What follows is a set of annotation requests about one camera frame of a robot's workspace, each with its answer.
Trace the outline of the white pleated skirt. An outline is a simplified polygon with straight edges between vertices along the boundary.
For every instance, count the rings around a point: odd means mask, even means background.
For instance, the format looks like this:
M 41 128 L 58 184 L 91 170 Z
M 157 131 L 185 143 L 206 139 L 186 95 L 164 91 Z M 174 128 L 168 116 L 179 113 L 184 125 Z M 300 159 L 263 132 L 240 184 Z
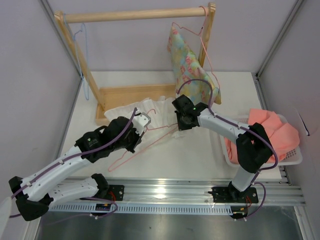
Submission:
M 158 100 L 146 98 L 142 101 L 109 109 L 104 113 L 104 116 L 109 121 L 120 116 L 129 118 L 134 108 L 137 108 L 139 113 L 146 113 L 151 118 L 151 123 L 148 125 L 143 139 L 153 141 L 178 126 L 175 108 L 172 105 L 173 100 L 172 97 L 165 98 L 164 96 L 159 97 Z

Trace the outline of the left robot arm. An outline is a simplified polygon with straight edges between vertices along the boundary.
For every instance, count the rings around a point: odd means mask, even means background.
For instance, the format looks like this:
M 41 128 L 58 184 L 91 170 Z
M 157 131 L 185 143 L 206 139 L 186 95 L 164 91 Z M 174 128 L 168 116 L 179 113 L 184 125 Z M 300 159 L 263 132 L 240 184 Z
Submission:
M 86 132 L 64 155 L 44 169 L 25 178 L 11 178 L 9 186 L 20 215 L 25 221 L 32 221 L 61 203 L 85 198 L 110 200 L 110 186 L 101 173 L 66 185 L 61 182 L 114 151 L 125 149 L 134 153 L 150 122 L 145 113 L 131 118 L 119 116 L 107 126 Z

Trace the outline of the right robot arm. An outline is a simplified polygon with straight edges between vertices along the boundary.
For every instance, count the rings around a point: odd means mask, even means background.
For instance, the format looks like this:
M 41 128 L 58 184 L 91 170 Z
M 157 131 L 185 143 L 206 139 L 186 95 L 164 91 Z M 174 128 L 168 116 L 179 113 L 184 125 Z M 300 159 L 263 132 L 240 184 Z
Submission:
M 235 177 L 228 184 L 226 198 L 239 202 L 257 178 L 261 167 L 276 152 L 264 127 L 259 123 L 244 124 L 213 112 L 205 103 L 194 104 L 181 95 L 172 102 L 180 131 L 202 127 L 227 138 L 236 146 L 240 165 Z

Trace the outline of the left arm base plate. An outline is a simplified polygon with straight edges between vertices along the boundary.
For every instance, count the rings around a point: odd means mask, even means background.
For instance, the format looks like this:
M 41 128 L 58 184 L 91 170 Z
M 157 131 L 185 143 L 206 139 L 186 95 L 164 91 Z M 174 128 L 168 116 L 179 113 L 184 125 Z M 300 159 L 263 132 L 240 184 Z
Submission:
M 110 185 L 108 190 L 98 191 L 93 198 L 110 200 L 113 202 L 123 201 L 125 194 L 125 186 L 124 185 Z

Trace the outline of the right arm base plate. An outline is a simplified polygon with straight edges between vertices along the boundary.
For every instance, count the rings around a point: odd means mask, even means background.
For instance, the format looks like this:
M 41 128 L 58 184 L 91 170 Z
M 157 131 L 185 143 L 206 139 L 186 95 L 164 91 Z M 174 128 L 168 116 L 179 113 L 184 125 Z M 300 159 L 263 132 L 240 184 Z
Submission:
M 259 202 L 257 190 L 254 187 L 239 191 L 232 184 L 229 184 L 228 186 L 214 186 L 208 193 L 212 195 L 214 203 L 245 204 L 247 200 L 254 204 Z

